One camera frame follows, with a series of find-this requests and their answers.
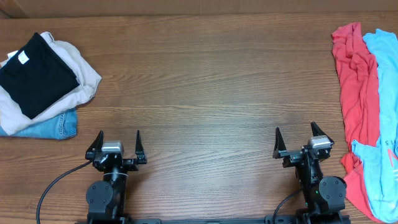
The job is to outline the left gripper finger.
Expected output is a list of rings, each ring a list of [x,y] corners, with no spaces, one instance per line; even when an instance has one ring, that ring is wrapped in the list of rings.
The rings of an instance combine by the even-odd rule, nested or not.
[[[139,130],[137,130],[137,134],[136,134],[135,153],[136,153],[137,159],[145,159],[144,147],[142,145],[141,135],[140,135]]]
[[[104,132],[103,132],[103,130],[100,130],[96,139],[93,141],[93,143],[87,149],[86,153],[93,154],[93,153],[99,151],[103,145],[103,138],[104,138]]]

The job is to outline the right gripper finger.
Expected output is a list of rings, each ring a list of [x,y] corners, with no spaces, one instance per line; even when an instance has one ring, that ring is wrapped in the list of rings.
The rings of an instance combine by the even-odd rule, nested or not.
[[[325,132],[323,132],[321,130],[321,128],[316,124],[316,122],[312,121],[310,123],[310,125],[311,125],[311,129],[312,129],[313,137],[326,136],[332,145],[335,144],[334,140],[332,140],[332,138],[330,138]]]
[[[279,128],[275,129],[275,144],[274,144],[274,152],[273,152],[273,158],[274,159],[280,159],[285,156],[287,153],[287,149],[282,137],[282,134],[280,132]]]

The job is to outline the light blue t-shirt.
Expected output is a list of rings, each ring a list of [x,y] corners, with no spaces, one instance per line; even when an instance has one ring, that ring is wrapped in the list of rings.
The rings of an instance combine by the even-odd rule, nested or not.
[[[364,184],[374,217],[397,221],[397,36],[376,29],[363,37],[376,57],[379,77],[379,129],[376,146],[353,141],[353,151],[363,163]]]

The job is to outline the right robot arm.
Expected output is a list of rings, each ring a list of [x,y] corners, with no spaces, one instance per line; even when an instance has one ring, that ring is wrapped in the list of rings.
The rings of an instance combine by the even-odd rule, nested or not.
[[[343,216],[347,183],[337,176],[324,176],[321,161],[330,157],[335,142],[319,126],[310,123],[313,136],[306,145],[296,151],[288,151],[279,128],[275,129],[273,158],[282,159],[284,168],[294,167],[300,189],[287,196],[274,210],[272,223],[332,224],[350,223],[349,216]],[[279,216],[281,206],[290,198],[303,194],[306,207],[294,215]]]

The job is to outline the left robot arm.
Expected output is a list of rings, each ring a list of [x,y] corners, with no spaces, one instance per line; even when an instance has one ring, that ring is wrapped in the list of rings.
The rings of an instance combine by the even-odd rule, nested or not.
[[[105,142],[102,131],[87,149],[85,159],[103,173],[103,179],[91,184],[86,191],[88,223],[134,222],[124,207],[127,173],[138,171],[140,165],[147,163],[140,132],[136,134],[135,154],[135,158],[125,158],[122,142]]]

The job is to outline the folded blue jeans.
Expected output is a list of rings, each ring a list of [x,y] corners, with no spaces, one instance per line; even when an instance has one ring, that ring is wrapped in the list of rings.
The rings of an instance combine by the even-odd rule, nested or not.
[[[35,123],[12,135],[1,129],[1,136],[64,140],[77,135],[78,116],[76,109],[66,110],[46,121]]]

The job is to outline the red t-shirt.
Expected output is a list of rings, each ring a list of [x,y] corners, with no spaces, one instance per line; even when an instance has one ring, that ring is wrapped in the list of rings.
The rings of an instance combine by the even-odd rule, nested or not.
[[[355,156],[352,142],[375,146],[379,138],[379,80],[377,62],[363,41],[361,24],[353,22],[332,33],[332,54],[340,82],[340,104],[348,146],[340,160],[345,168],[346,198],[370,220],[372,213],[364,184],[363,160]]]

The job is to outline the folded beige garment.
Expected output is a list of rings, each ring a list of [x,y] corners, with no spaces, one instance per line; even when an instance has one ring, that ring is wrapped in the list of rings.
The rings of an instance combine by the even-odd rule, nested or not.
[[[22,114],[19,105],[11,99],[8,92],[1,86],[1,127],[8,135],[12,135],[30,125],[46,121],[66,110],[89,102],[94,97],[101,81],[101,76],[81,56],[80,51],[75,46],[68,42],[55,40],[49,32],[43,32],[39,35],[44,38],[52,50],[72,69],[79,86],[56,101],[34,119],[29,119],[26,115]],[[2,63],[1,69],[11,57]]]

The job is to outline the folded black shirt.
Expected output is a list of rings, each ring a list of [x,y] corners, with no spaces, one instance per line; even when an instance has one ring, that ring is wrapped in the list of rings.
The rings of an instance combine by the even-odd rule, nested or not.
[[[35,33],[1,69],[1,86],[34,119],[79,86],[72,69]]]

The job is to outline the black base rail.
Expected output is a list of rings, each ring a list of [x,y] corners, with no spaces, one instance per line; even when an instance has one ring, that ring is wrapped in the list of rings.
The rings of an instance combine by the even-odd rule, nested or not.
[[[272,215],[267,215],[264,218],[233,218],[233,219],[219,219],[219,220],[161,220],[161,219],[137,219],[132,218],[123,221],[112,221],[112,220],[94,220],[94,221],[81,221],[76,222],[76,224],[84,223],[127,223],[127,224],[299,224],[304,223],[304,221],[299,221],[294,215],[277,215],[275,221]]]

